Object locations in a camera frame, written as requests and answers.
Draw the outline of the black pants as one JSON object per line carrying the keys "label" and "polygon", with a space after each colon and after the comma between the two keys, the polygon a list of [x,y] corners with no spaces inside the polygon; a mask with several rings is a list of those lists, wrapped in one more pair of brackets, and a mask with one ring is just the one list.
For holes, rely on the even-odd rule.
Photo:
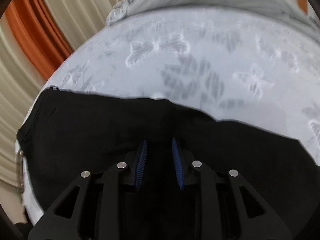
{"label": "black pants", "polygon": [[199,239],[195,195],[177,182],[174,140],[220,179],[237,170],[283,220],[292,239],[319,239],[319,166],[287,137],[216,121],[167,100],[49,88],[17,139],[44,213],[82,172],[105,172],[146,142],[141,185],[124,185],[119,193],[118,239]]}

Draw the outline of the butterfly print bed sheet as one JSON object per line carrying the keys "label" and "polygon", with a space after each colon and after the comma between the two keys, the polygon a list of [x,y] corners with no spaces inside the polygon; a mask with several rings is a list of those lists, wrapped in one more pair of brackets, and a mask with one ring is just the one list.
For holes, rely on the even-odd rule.
{"label": "butterfly print bed sheet", "polygon": [[[40,94],[49,88],[167,100],[296,140],[319,164],[319,44],[266,17],[210,7],[132,16],[79,47]],[[35,224],[44,210],[25,156],[23,171],[23,204]]]}

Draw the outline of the orange curtain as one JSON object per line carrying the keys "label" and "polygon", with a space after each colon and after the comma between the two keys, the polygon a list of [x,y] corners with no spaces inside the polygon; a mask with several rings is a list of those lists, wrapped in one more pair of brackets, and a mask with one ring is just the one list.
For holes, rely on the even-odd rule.
{"label": "orange curtain", "polygon": [[12,0],[5,16],[20,48],[45,80],[73,53],[44,0]]}

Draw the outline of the cream pleated curtain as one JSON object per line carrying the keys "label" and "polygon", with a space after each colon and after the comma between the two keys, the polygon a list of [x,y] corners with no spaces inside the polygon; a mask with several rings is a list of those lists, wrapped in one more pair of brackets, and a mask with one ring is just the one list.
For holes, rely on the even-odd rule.
{"label": "cream pleated curtain", "polygon": [[[46,81],[20,48],[1,5],[1,182],[17,187],[16,131]],[[103,28],[121,0],[44,0],[54,21],[75,51]]]}

